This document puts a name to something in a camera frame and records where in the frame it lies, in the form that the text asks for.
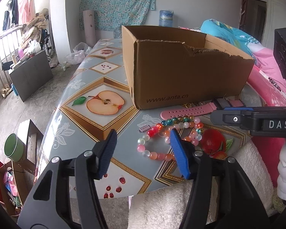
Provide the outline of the right white gloved hand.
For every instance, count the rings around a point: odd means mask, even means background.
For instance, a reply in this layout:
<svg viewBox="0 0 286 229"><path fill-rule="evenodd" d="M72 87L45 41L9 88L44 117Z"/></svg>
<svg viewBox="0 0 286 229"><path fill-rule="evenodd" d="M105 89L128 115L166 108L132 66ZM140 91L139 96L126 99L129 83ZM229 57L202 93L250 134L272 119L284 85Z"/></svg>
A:
<svg viewBox="0 0 286 229"><path fill-rule="evenodd" d="M277 178L277 196L286 201L286 144L280 150L280 161L277 166L279 176Z"/></svg>

